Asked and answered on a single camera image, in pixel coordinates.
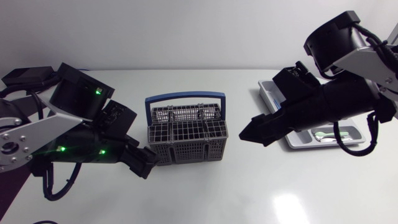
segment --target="white wall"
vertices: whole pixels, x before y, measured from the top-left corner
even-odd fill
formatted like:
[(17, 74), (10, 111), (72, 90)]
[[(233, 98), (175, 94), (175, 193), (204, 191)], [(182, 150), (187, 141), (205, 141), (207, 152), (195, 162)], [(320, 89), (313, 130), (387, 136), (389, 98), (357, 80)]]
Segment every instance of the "white wall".
[(0, 76), (61, 62), (90, 70), (283, 68), (345, 10), (386, 39), (396, 0), (0, 0)]

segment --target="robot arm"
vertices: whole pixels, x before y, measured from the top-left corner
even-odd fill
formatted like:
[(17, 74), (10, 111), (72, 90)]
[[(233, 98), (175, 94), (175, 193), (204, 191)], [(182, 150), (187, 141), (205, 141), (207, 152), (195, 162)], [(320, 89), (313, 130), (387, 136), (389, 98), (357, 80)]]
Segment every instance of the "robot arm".
[[(28, 119), (36, 112), (31, 105), (17, 106), (0, 99), (0, 174), (27, 165), (34, 176), (43, 177), (44, 194), (49, 200), (58, 200), (68, 192), (81, 163), (123, 162), (146, 179), (159, 158), (147, 147), (138, 148), (139, 142), (126, 134), (137, 114), (113, 100), (103, 108), (114, 89), (69, 65), (61, 65), (56, 79), (60, 83), (51, 99), (31, 92), (38, 121)], [(33, 87), (11, 86), (0, 95)], [(50, 109), (46, 118), (42, 106)], [(57, 194), (52, 193), (52, 162), (76, 163), (68, 184)]]
[[(388, 122), (396, 115), (398, 55), (397, 47), (381, 42), (359, 22), (353, 11), (347, 11), (313, 32), (304, 48), (313, 56), (321, 75), (331, 81), (319, 84), (301, 62), (283, 69), (273, 78), (286, 98), (281, 109), (252, 118), (239, 137), (268, 146), (291, 131), (334, 123), (336, 140), (346, 152), (369, 154), (377, 143), (378, 121)], [(360, 34), (368, 36), (371, 47)], [(325, 74), (329, 70), (332, 77)], [(371, 147), (350, 151), (336, 134), (338, 121), (369, 111), (374, 111), (368, 119)]]

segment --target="white plastic tray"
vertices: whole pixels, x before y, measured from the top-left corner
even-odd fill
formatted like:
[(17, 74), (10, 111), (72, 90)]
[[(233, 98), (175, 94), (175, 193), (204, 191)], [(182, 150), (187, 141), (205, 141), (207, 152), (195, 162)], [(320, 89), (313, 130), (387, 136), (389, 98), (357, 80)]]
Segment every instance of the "white plastic tray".
[[(285, 101), (285, 97), (280, 92), (278, 87), (272, 80), (260, 80), (260, 95), (266, 102), (267, 107), (271, 113), (275, 113), (281, 102)], [(359, 131), (357, 126), (354, 124), (352, 119), (345, 119), (339, 121), (340, 131), (346, 131), (349, 133), (345, 138), (351, 138), (352, 140), (344, 141), (345, 145), (359, 144), (366, 141), (365, 137)], [(309, 147), (325, 147), (325, 146), (337, 146), (337, 142), (320, 142), (314, 138), (314, 133), (323, 131), (324, 133), (333, 132), (333, 124), (327, 124), (312, 128), (307, 131), (301, 131), (299, 133), (292, 131), (286, 135), (286, 140), (292, 149), (302, 149)]]

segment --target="white background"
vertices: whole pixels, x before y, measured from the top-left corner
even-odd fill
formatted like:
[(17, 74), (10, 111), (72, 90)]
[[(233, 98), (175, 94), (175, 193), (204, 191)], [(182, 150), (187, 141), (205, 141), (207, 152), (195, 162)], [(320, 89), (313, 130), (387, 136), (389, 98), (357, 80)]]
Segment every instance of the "white background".
[[(397, 119), (379, 125), (377, 147), (364, 157), (351, 156), (338, 146), (293, 150), (285, 139), (267, 147), (239, 139), (253, 116), (268, 113), (257, 80), (271, 79), (277, 72), (86, 72), (114, 87), (112, 99), (137, 113), (128, 135), (140, 147), (149, 145), (145, 97), (190, 90), (225, 93), (229, 137), (223, 160), (155, 167), (146, 180), (120, 162), (83, 164), (69, 193), (56, 202), (44, 198), (42, 179), (31, 175), (0, 224), (39, 220), (59, 224), (396, 224)], [(190, 105), (202, 99), (177, 100), (181, 103), (163, 101), (153, 106)], [(366, 115), (353, 119), (367, 141), (350, 148), (364, 149), (371, 139)], [(65, 185), (73, 166), (54, 164), (54, 192)]]
[(90, 70), (281, 69), (346, 10), (386, 39), (396, 0), (0, 0), (0, 77), (61, 62)]

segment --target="spoon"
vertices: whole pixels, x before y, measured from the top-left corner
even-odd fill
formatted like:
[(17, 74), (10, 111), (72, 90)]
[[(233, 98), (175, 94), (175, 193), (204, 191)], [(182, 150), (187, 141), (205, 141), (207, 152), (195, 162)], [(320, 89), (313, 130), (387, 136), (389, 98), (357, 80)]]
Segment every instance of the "spoon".
[[(340, 132), (340, 136), (347, 136), (349, 133), (347, 131), (342, 131)], [(323, 139), (324, 137), (335, 137), (334, 133), (324, 133), (322, 131), (316, 132), (313, 134), (315, 136), (315, 139), (320, 141), (321, 139)]]
[[(342, 141), (351, 141), (353, 140), (352, 138), (346, 138), (346, 139), (342, 139)], [(335, 138), (323, 138), (320, 140), (320, 142), (333, 142), (333, 141), (337, 141)]]

